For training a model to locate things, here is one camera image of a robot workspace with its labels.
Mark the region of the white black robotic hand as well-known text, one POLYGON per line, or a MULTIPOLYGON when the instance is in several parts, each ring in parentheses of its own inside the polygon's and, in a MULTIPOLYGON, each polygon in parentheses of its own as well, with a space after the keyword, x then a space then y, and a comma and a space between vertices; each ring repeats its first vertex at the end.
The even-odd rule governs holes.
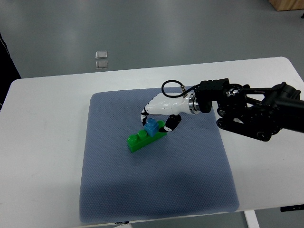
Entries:
POLYGON ((165 115, 168 119, 159 132, 168 133, 177 128, 181 122, 180 113, 199 114, 200 110, 196 102, 194 93, 188 93, 177 97, 176 93, 169 93, 170 97, 164 94, 157 94, 142 110, 141 122, 143 125, 147 122, 149 115, 165 115))

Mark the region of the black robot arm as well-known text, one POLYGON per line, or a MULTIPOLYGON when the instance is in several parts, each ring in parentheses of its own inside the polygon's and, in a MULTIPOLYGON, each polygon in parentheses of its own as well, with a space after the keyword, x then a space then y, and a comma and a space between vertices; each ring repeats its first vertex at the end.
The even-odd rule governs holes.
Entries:
POLYGON ((227 78, 201 81, 194 87, 203 113, 218 104, 220 129, 267 142, 281 129, 304 131, 304 102, 300 91, 285 82, 272 88, 231 84, 227 78))

